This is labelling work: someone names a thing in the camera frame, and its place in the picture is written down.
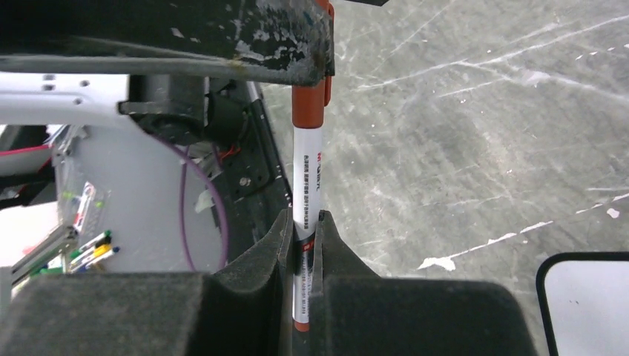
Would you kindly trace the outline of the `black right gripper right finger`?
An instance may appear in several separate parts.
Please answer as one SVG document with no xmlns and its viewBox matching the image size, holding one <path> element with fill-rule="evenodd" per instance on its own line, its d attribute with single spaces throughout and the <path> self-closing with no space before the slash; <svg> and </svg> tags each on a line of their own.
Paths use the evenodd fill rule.
<svg viewBox="0 0 629 356">
<path fill-rule="evenodd" d="M 320 213 L 310 296 L 311 355 L 534 355 L 520 305 L 496 283 L 385 278 Z"/>
</svg>

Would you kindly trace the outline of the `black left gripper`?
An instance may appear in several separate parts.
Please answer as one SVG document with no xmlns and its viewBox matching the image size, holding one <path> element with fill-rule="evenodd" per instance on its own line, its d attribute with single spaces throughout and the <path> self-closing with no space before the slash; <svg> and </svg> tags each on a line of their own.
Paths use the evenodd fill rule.
<svg viewBox="0 0 629 356">
<path fill-rule="evenodd" d="M 332 76 L 333 21 L 314 1 L 3 1 L 1 69 L 136 74 L 119 112 L 188 149 L 217 192 L 232 261 L 292 201 L 261 87 L 233 79 Z"/>
</svg>

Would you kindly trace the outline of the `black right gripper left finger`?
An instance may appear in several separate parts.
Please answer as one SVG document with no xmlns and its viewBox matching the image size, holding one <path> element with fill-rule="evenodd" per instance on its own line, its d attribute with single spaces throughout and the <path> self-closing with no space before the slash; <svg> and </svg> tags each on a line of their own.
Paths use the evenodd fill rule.
<svg viewBox="0 0 629 356">
<path fill-rule="evenodd" d="M 289 355 L 292 230 L 280 212 L 214 274 L 52 274 L 1 320 L 3 355 Z"/>
</svg>

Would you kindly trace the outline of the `white marker pen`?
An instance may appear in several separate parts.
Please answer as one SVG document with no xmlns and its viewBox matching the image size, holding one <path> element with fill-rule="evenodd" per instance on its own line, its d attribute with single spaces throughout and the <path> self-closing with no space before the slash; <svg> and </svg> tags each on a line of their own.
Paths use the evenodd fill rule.
<svg viewBox="0 0 629 356">
<path fill-rule="evenodd" d="M 324 108 L 331 99 L 332 78 L 314 87 L 292 88 L 293 189 L 292 218 L 296 251 L 292 318 L 298 332 L 307 332 L 312 290 L 315 231 L 320 213 L 320 180 Z"/>
</svg>

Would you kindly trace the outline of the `white framed whiteboard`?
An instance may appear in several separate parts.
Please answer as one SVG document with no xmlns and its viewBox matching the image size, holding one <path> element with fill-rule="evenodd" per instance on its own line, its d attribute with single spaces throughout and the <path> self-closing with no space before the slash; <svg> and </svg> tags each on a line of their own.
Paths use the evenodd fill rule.
<svg viewBox="0 0 629 356">
<path fill-rule="evenodd" d="M 536 274 L 551 355 L 628 355 L 628 253 L 567 252 Z"/>
</svg>

